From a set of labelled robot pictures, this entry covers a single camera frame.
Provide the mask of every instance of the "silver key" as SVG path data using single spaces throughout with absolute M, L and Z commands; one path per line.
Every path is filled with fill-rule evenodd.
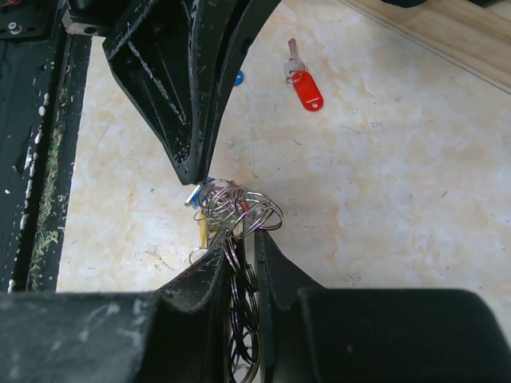
M 284 74 L 287 79 L 293 77 L 295 72 L 299 70 L 307 70 L 307 64 L 300 60 L 298 55 L 298 48 L 296 47 L 296 40 L 292 38 L 287 42 L 289 44 L 289 50 L 291 51 L 291 56 L 289 57 L 289 61 L 284 64 Z

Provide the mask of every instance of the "wooden board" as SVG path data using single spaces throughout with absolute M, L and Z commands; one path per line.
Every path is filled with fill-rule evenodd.
M 511 93 L 511 21 L 466 0 L 428 0 L 403 9 L 343 0 L 444 58 Z

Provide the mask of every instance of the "red key tag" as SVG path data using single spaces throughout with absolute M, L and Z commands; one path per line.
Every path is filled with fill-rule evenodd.
M 295 91 L 306 110 L 315 112 L 323 107 L 323 96 L 309 72 L 300 70 L 293 74 L 291 79 Z

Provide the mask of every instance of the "floor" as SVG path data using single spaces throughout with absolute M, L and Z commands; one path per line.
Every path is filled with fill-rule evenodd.
M 320 112 L 284 82 L 289 38 Z M 210 174 L 281 204 L 283 253 L 325 286 L 475 291 L 511 339 L 511 96 L 336 0 L 283 0 L 243 71 Z M 99 39 L 74 166 L 60 291 L 151 290 L 188 266 L 192 188 Z

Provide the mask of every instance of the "white paint speck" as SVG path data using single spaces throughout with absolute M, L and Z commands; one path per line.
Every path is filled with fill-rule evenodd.
M 125 337 L 131 338 L 133 348 L 140 349 L 142 347 L 142 335 L 139 332 L 125 329 L 117 329 L 117 333 Z
M 116 303 L 110 303 L 106 308 L 107 315 L 117 314 L 119 311 L 121 311 L 121 307 Z
M 30 162 L 32 161 L 32 155 L 30 154 L 30 146 L 28 149 L 26 149 L 26 156 L 25 156 L 25 167 L 24 170 L 26 170 L 30 166 Z
M 28 214 L 22 215 L 22 218 L 19 221 L 19 230 L 23 230 L 25 228 L 26 219 L 29 217 Z
M 32 192 L 32 180 L 29 180 L 29 182 L 26 183 L 26 189 L 25 189 L 25 199 L 30 198 L 30 193 Z
M 12 293 L 15 286 L 16 286 L 16 282 L 13 279 L 10 279 L 9 286 L 7 287 L 7 294 Z
M 42 136 L 42 132 L 41 132 L 41 129 L 38 130 L 38 134 L 35 136 L 34 138 L 34 142 L 36 144 L 39 144 L 39 142 L 41 142 L 41 136 Z

